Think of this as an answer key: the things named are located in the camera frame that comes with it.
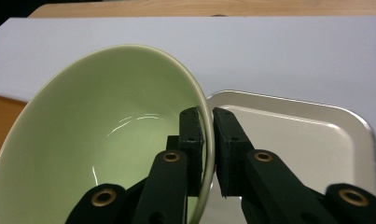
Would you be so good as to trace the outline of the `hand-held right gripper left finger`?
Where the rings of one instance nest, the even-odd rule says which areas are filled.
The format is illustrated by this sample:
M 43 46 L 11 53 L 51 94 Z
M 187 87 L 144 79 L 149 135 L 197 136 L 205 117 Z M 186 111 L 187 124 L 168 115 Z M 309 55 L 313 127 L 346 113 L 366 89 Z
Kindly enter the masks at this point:
M 179 114 L 179 135 L 169 135 L 167 150 L 179 150 L 188 157 L 188 196 L 198 197 L 202 187 L 202 149 L 204 137 L 197 107 Z

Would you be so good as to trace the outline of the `white table mat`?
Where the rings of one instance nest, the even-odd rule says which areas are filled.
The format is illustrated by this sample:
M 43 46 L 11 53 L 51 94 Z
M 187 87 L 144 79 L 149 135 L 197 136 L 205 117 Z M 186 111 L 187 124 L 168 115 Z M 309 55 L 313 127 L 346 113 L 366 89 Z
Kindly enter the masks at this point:
M 376 16 L 11 18 L 0 27 L 0 96 L 29 101 L 72 61 L 119 44 L 170 53 L 206 94 L 338 105 L 376 134 Z

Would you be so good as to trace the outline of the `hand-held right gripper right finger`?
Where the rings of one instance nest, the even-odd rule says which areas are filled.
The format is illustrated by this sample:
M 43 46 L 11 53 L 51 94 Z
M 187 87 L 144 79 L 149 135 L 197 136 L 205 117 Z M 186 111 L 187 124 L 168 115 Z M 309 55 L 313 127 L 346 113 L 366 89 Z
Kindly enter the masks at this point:
M 216 140 L 216 176 L 223 197 L 241 196 L 246 153 L 254 149 L 235 115 L 224 108 L 213 109 Z

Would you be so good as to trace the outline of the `green ceramic bowl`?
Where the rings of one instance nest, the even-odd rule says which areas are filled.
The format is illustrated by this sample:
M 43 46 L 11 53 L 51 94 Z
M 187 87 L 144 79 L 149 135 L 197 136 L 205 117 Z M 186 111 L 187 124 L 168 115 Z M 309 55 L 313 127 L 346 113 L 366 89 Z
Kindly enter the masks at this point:
M 201 114 L 205 141 L 202 190 L 188 201 L 188 223 L 199 224 L 215 163 L 211 112 L 186 67 L 138 45 L 78 60 L 23 109 L 0 150 L 0 224 L 64 224 L 90 189 L 131 187 L 190 107 Z

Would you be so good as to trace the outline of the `cream metal tray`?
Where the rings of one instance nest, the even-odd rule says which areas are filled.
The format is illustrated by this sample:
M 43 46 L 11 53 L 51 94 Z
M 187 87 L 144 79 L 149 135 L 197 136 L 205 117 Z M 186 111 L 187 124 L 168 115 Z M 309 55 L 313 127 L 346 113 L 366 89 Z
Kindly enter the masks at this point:
M 278 155 L 298 179 L 320 193 L 347 183 L 376 196 L 376 139 L 356 113 L 242 91 L 220 91 L 210 108 L 231 111 L 256 149 Z

